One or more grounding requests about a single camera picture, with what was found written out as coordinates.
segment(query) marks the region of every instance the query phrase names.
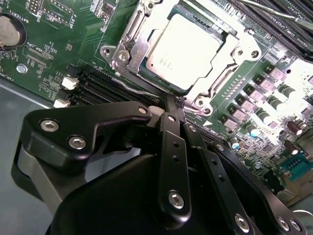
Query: green circuit board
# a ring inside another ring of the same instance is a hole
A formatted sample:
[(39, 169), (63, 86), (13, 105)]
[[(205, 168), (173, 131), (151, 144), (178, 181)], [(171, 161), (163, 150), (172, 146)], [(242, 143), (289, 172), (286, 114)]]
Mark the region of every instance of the green circuit board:
[[(113, 75), (98, 48), (117, 44), (137, 1), (106, 1), (112, 6), (107, 18), (96, 15), (100, 1), (0, 0), (0, 13), (20, 19), (27, 32), (23, 47), (0, 52), (0, 75), (51, 101), (68, 64), (90, 64)], [(19, 63), (27, 65), (27, 74), (17, 72)]]
[[(0, 76), (51, 101), (57, 98), (69, 64), (77, 67), (91, 65), (98, 71), (114, 77), (114, 71), (101, 57), (99, 49), (102, 45), (118, 44), (137, 2), (137, 0), (0, 0), (0, 13), (11, 14), (19, 19), (27, 32), (27, 40), (22, 47), (0, 50)], [(215, 18), (196, 0), (190, 2)], [(276, 82), (275, 86), (288, 84), (301, 94), (300, 99), (312, 95), (313, 85), (308, 79), (313, 75), (313, 69), (309, 66), (307, 70), (299, 70), (306, 64), (302, 64), (280, 42), (235, 10), (228, 1), (215, 2), (234, 20), (254, 29), (254, 38), (262, 50), (262, 57), (257, 62), (244, 62), (240, 66), (212, 100), (214, 112), (211, 116), (186, 113), (186, 117), (197, 127), (220, 139), (228, 141), (232, 137), (237, 138), (242, 145), (240, 149), (234, 151), (256, 176), (262, 178), (271, 169), (277, 175), (282, 175), (285, 172), (281, 166), (291, 158), (291, 155), (283, 146), (279, 133), (285, 129), (288, 121), (305, 123), (304, 132), (310, 130), (313, 127), (312, 114), (301, 114), (306, 108), (313, 113), (313, 107), (309, 103), (303, 100), (299, 109), (281, 114), (273, 113), (278, 124), (273, 129), (258, 123), (254, 113), (249, 113), (249, 118), (240, 123), (235, 130), (227, 128), (221, 119), (224, 115), (229, 115), (230, 105), (235, 102), (246, 85), (258, 76), (266, 77), (267, 71), (272, 66), (285, 73), (287, 78), (284, 82)], [(192, 13), (198, 24), (214, 27), (204, 15), (187, 5), (185, 1), (180, 1), (179, 5)], [(18, 72), (18, 64), (26, 65), (27, 73)], [(277, 93), (267, 93), (266, 97), (279, 96)], [(292, 106), (292, 101), (284, 101)], [(259, 108), (268, 108), (266, 102), (256, 105)], [(261, 131), (259, 137), (253, 138), (249, 135), (246, 130), (249, 123), (259, 127)], [(296, 142), (297, 136), (290, 131), (287, 131), (285, 140), (299, 147)], [(255, 167), (256, 163), (260, 163), (261, 167)]]

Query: black plastic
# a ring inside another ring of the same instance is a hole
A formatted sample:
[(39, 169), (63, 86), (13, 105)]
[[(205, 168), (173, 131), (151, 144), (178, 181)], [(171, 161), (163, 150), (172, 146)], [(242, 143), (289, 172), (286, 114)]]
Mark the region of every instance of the black plastic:
[[(24, 149), (65, 174), (82, 172), (95, 151), (97, 135), (105, 135), (105, 129), (126, 124), (145, 124), (151, 118), (148, 108), (130, 101), (114, 104), (71, 107), (64, 109), (36, 110), (24, 118), (20, 140)], [(46, 132), (41, 129), (43, 120), (56, 121), (60, 129)], [(86, 147), (73, 149), (69, 138), (80, 136)]]

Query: surface-mount component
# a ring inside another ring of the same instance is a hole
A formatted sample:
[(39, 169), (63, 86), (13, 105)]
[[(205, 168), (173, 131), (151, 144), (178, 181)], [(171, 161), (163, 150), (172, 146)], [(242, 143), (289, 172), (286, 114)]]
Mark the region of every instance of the surface-mount component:
[(0, 14), (0, 49), (13, 49), (26, 42), (26, 29), (15, 16)]
[(219, 48), (219, 40), (175, 14), (148, 58), (146, 67), (169, 83), (187, 90), (199, 77), (210, 72), (211, 61)]
[(246, 94), (254, 99), (255, 101), (264, 100), (265, 96), (257, 89), (255, 89), (253, 86), (248, 85), (246, 87)]
[(299, 150), (290, 141), (285, 141), (284, 146), (291, 155), (296, 155), (299, 152)]
[(235, 137), (230, 138), (229, 142), (232, 149), (239, 149), (240, 145)]
[(273, 92), (276, 89), (275, 85), (263, 76), (256, 78), (255, 83), (263, 88), (266, 92)]
[(310, 109), (308, 109), (308, 108), (305, 108), (301, 113), (304, 116), (308, 116), (308, 115), (310, 115), (312, 113), (312, 111)]
[(235, 106), (231, 106), (229, 109), (229, 113), (236, 119), (238, 119), (239, 121), (243, 121), (247, 118), (249, 118), (249, 115), (244, 113), (243, 111), (241, 111), (240, 109), (238, 109)]
[(274, 67), (268, 74), (269, 76), (275, 78), (278, 81), (285, 81), (287, 78), (286, 74), (276, 67)]
[(234, 130), (239, 126), (239, 123), (232, 119), (231, 117), (224, 115), (221, 119), (222, 124), (226, 126), (227, 128)]
[(278, 112), (282, 112), (285, 109), (284, 103), (277, 98), (274, 98), (269, 104)]
[(248, 124), (246, 130), (252, 137), (258, 137), (260, 135), (260, 130), (254, 124)]
[(280, 92), (289, 99), (295, 99), (298, 97), (297, 91), (289, 86), (285, 86)]
[(265, 125), (270, 125), (273, 122), (273, 118), (265, 111), (260, 112), (258, 117)]
[(249, 112), (252, 112), (257, 109), (257, 106), (255, 104), (244, 98), (242, 95), (238, 96), (236, 98), (236, 101), (240, 107)]
[(290, 121), (287, 123), (287, 127), (297, 136), (301, 135), (303, 130), (297, 125), (295, 124), (293, 121)]

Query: black metal arm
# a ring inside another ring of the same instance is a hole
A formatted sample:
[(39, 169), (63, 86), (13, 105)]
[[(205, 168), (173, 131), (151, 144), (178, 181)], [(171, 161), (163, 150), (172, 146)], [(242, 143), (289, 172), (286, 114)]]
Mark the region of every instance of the black metal arm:
[[(307, 234), (226, 145), (185, 123), (174, 99), (168, 112), (149, 109), (131, 101), (25, 117), (12, 176), (55, 213), (51, 235)], [(88, 162), (132, 147), (141, 155), (85, 182)]]

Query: screw hole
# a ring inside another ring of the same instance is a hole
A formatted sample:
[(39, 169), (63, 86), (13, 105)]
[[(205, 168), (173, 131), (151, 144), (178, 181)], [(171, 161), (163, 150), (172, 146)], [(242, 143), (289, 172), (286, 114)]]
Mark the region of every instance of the screw hole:
[(180, 160), (179, 160), (179, 158), (178, 158), (176, 155), (173, 156), (173, 160), (174, 160), (175, 162), (177, 162), (177, 163), (180, 163)]
[(254, 50), (252, 53), (251, 53), (251, 56), (253, 59), (257, 58), (259, 56), (259, 52), (257, 50)]
[(222, 181), (223, 183), (225, 182), (225, 179), (224, 179), (221, 175), (219, 175), (219, 179), (220, 179), (220, 181)]

